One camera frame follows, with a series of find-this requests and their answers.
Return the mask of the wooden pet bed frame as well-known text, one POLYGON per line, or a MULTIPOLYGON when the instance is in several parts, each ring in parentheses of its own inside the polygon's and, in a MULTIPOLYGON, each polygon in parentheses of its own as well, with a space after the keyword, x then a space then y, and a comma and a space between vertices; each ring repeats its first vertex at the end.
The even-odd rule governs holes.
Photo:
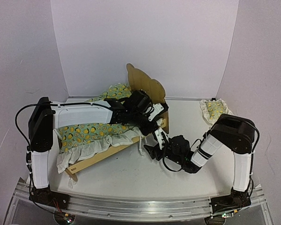
MULTIPOLYGON (((150 78, 145 72, 140 69, 135 68, 132 64, 128 63, 126 65, 128 82, 132 91, 143 90, 149 95, 153 103, 165 103, 165 89, 156 79, 150 78)), ((128 147, 131 145, 120 145, 117 147, 110 146, 106 151, 95 154, 93 157, 79 160, 73 165, 70 165, 65 169, 68 176, 77 182, 76 174, 89 166, 92 166, 128 147)))

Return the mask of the lemon print ruffled mattress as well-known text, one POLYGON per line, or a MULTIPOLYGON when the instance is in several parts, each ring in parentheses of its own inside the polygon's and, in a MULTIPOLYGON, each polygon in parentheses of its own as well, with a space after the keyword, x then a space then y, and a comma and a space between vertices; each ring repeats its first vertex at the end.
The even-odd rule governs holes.
POLYGON ((124 147, 138 142, 144 135, 134 125, 80 124, 54 130, 59 139, 58 173, 70 171, 77 164, 109 151, 111 147, 124 147))

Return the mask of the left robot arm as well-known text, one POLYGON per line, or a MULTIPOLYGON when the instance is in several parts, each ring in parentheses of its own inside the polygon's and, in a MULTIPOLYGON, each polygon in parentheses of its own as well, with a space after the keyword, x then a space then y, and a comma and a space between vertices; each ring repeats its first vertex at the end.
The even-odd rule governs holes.
POLYGON ((70 125, 87 123, 132 124, 143 135, 155 132, 159 126, 157 117, 167 109, 153 100, 142 90, 120 99, 105 98, 93 102, 52 102, 42 97, 36 104, 22 107, 15 115, 32 107, 33 113, 28 122, 28 134, 19 129, 27 142, 26 165, 33 187, 49 188, 48 159, 53 145, 53 131, 70 125))

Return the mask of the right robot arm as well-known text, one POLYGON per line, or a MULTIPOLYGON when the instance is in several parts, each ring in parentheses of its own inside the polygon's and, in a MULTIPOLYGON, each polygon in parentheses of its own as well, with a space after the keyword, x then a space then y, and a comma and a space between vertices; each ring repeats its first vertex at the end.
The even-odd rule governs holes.
POLYGON ((195 151, 182 135, 168 138, 158 135, 155 146, 144 145, 152 159, 164 162, 168 159, 180 165, 180 170, 197 173, 221 148, 226 147, 234 155, 234 180, 232 191, 245 193, 251 180, 253 154, 260 139, 254 122, 230 114, 222 114, 213 126, 199 139, 195 151))

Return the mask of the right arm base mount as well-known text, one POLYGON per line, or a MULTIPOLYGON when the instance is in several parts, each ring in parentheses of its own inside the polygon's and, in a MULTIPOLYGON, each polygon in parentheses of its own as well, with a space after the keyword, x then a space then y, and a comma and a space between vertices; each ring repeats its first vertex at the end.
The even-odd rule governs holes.
POLYGON ((236 191, 233 188, 229 195, 212 197, 210 205, 212 207, 212 215, 219 215, 221 213, 232 212, 240 210, 251 205, 252 189, 247 189, 244 192, 236 191))

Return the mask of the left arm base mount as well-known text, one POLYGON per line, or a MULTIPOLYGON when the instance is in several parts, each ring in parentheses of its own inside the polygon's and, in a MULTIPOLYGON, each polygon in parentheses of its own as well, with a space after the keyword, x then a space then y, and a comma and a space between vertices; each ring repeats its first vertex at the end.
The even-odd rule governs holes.
POLYGON ((29 199, 38 206, 43 205, 54 207, 57 210, 67 210, 70 201, 70 195, 51 191, 49 186, 41 189, 30 187, 29 199))

